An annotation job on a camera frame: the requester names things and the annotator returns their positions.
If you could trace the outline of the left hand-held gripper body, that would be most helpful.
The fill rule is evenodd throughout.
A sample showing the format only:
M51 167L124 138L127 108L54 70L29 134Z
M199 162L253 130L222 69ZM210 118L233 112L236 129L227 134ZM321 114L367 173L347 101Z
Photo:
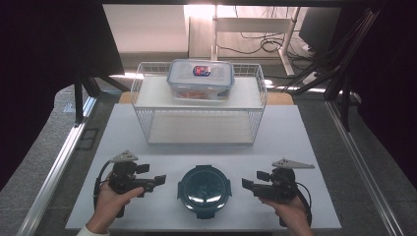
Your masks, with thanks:
M122 151L110 159L113 164L109 177L108 186L117 194L122 195L139 187L144 188L140 195L142 198L146 192L152 192L154 185L153 179L139 179L136 173L139 158L129 150Z

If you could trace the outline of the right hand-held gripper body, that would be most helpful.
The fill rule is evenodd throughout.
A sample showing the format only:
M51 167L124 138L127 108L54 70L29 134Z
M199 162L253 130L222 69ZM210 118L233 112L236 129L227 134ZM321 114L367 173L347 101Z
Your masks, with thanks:
M304 200L298 188L295 169L314 169L314 164L282 158L272 164L269 185L255 184L254 195L263 199L288 203L295 197Z

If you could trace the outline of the dark round lid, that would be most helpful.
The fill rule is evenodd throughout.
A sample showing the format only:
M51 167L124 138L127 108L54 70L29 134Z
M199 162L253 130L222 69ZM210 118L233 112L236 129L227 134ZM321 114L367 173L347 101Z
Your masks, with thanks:
M212 219L232 197L230 180L211 165L196 165L177 185L177 198L197 219Z

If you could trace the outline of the white wire shelf rack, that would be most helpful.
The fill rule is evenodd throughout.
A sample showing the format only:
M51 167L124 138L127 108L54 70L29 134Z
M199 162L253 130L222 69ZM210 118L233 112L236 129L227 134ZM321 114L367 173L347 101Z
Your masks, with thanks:
M150 145L252 144L267 104L259 64L232 64L234 86L223 102L177 99L166 78L171 62L143 62L131 103Z

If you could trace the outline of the rectangular clear food container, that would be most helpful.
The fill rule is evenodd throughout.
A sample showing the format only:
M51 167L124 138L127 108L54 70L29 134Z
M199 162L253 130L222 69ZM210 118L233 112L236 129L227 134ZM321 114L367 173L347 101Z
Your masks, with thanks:
M176 59L166 81L177 99L223 102L234 86L234 68L222 61Z

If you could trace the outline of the person's right hand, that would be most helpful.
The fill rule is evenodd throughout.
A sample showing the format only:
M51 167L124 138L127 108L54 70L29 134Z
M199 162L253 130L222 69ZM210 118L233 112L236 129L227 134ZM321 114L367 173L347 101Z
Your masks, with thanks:
M260 201L274 209L275 214L286 223L290 236L314 236L307 220L307 212L298 197L285 204L263 198Z

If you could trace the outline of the person's left hand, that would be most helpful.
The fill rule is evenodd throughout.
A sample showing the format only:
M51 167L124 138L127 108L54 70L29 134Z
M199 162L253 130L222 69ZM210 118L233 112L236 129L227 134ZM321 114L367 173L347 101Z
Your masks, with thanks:
M139 187L125 194L119 195L115 193L107 183L102 184L99 189L94 213L87 222L86 227L94 232L103 232L104 230L108 230L122 207L127 205L131 199L136 198L143 192L144 188Z

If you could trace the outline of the wooden table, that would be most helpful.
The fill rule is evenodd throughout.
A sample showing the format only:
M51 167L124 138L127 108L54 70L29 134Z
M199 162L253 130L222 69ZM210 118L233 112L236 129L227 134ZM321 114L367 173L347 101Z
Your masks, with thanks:
M131 93L129 91L123 92L119 98L120 103L130 103ZM294 101L290 94L285 92L269 92L267 105L293 105Z

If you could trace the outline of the black metal stand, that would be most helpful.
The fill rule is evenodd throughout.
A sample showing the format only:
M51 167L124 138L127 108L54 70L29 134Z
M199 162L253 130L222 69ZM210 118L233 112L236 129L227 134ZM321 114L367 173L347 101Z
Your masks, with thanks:
M329 82L325 89L325 100L334 101L337 95L342 92L341 104L339 107L339 123L349 132L349 105L351 82L347 75L348 69L352 69L354 57L358 54L359 47L379 12L376 9L361 9L361 14L354 18L350 28L337 42L337 44L317 59L314 66L323 69L323 73L314 81L292 91L291 95L300 95L313 89L318 85Z
M79 76L74 83L75 127L86 123L95 106L114 104L130 88L125 79L118 76Z

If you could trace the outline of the black monitor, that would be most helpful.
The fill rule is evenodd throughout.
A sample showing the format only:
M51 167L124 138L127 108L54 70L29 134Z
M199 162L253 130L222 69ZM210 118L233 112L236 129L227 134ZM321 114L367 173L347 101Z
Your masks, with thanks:
M309 7L299 36L318 54L328 52L339 18L339 8Z

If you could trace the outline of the aluminium rail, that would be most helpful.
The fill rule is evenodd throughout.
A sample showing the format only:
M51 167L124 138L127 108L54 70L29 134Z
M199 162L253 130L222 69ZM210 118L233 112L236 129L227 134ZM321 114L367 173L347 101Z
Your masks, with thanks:
M343 124L342 115L337 108L337 104L332 101L326 101L325 106L327 107L330 117L354 162L354 165L370 195L372 202L374 203L374 206L377 209L387 233L389 236L404 236L404 232L399 225L397 217L393 212L386 196L374 178L362 152L352 137L351 132Z
M43 215L46 212L59 181L65 171L75 146L85 129L89 116L96 104L96 98L88 97L86 102L81 103L81 119L70 130L65 143L50 168L36 198L31 205L29 212L24 219L17 236L33 236Z

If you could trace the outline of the white desk frame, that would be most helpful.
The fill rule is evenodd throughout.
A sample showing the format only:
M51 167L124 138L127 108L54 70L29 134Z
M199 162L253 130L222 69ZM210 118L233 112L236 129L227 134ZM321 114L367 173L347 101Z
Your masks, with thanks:
M288 58L288 47L297 24L298 16L301 8L296 7L291 18L224 18L217 15L218 6L214 6L212 16L212 43L210 59L217 60L218 46L217 34L219 32L272 32L283 33L284 38L282 45L278 49L281 63L284 67L286 75L292 77L295 75L292 65Z

